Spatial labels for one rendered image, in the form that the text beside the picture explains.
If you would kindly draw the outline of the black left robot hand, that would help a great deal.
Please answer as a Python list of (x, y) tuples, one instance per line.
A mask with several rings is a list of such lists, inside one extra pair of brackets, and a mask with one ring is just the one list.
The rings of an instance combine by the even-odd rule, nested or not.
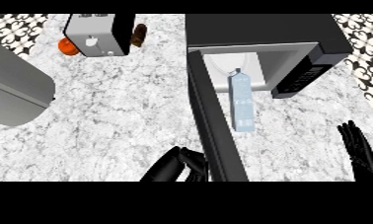
[(208, 162), (203, 154), (175, 146), (153, 164), (141, 182), (174, 182), (189, 168), (187, 182), (208, 181)]

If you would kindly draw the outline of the silver and black toaster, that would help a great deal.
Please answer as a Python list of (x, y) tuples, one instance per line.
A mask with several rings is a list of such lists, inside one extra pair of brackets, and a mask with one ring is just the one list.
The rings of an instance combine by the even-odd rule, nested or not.
[(71, 14), (63, 35), (85, 57), (127, 56), (134, 14)]

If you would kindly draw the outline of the dark grey microwave door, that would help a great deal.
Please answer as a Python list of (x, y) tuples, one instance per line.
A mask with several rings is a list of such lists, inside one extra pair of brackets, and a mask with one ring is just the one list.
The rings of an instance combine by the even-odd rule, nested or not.
[(186, 55), (187, 94), (193, 119), (215, 182), (247, 182), (219, 101), (212, 88), (202, 54)]

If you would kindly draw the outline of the large grey rounded appliance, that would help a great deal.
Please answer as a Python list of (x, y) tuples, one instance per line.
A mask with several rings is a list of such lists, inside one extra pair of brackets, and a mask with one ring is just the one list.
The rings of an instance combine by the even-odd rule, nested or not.
[(18, 126), (32, 121), (54, 94), (53, 78), (0, 45), (0, 124)]

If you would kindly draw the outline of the orange round fruit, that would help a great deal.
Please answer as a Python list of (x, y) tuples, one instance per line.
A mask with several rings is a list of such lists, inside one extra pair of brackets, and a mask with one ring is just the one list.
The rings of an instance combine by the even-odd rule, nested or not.
[(59, 41), (59, 50), (68, 56), (78, 54), (78, 49), (66, 37)]

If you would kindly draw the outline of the brown bottle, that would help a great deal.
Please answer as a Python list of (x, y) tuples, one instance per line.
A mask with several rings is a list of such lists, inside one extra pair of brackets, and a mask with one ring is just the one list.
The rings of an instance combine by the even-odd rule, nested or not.
[(147, 27), (144, 24), (138, 24), (130, 39), (131, 44), (135, 45), (137, 47), (140, 47), (144, 42), (146, 34), (147, 34)]

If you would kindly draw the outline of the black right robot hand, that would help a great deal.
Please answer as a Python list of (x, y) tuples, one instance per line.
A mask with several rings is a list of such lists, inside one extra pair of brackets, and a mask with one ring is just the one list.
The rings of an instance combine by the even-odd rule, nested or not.
[(373, 183), (373, 149), (365, 136), (354, 121), (348, 121), (337, 127), (339, 134), (349, 156), (354, 180)]

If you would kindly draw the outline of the black microwave oven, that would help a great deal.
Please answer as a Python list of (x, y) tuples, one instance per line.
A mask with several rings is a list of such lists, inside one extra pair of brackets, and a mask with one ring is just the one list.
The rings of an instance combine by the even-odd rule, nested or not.
[(327, 14), (187, 14), (186, 50), (202, 57), (214, 91), (239, 69), (255, 91), (292, 97), (352, 52)]

